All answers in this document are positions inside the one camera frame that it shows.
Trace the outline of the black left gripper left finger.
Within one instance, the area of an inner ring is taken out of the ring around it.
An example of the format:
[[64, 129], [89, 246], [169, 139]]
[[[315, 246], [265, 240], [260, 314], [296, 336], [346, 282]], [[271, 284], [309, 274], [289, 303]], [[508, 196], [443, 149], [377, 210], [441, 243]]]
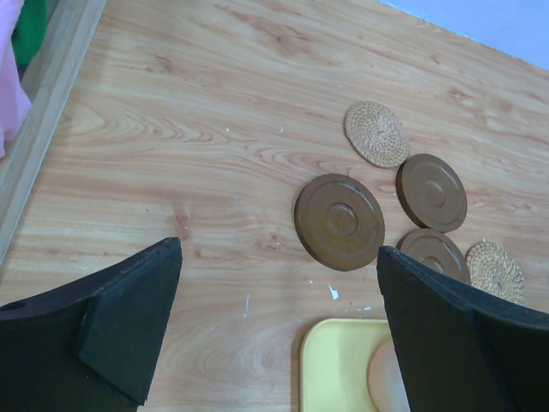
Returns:
[[135, 411], [177, 292], [181, 241], [1, 308], [3, 411]]

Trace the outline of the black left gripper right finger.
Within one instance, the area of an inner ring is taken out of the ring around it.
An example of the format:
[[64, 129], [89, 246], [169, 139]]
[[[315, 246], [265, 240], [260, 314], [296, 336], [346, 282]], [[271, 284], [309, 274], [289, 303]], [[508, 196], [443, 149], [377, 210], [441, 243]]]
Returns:
[[377, 279], [413, 411], [546, 411], [548, 316], [392, 246]]

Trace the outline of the woven rattan coaster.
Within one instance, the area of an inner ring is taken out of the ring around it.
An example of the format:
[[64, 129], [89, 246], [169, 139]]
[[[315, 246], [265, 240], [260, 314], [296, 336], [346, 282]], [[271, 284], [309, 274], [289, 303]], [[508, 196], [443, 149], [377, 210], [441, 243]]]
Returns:
[[526, 305], [524, 277], [515, 259], [500, 245], [481, 241], [467, 253], [470, 282], [484, 292]]
[[399, 167], [409, 156], [410, 142], [402, 121], [380, 103], [351, 105], [343, 125], [354, 150], [375, 167]]

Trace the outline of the large brown wooden coaster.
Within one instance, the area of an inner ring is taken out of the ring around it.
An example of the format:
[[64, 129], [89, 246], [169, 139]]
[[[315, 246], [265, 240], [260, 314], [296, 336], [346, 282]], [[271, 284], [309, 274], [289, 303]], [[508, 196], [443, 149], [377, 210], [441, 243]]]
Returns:
[[304, 248], [333, 270], [370, 264], [385, 238], [377, 199], [358, 180], [339, 173], [309, 182], [296, 199], [293, 219]]

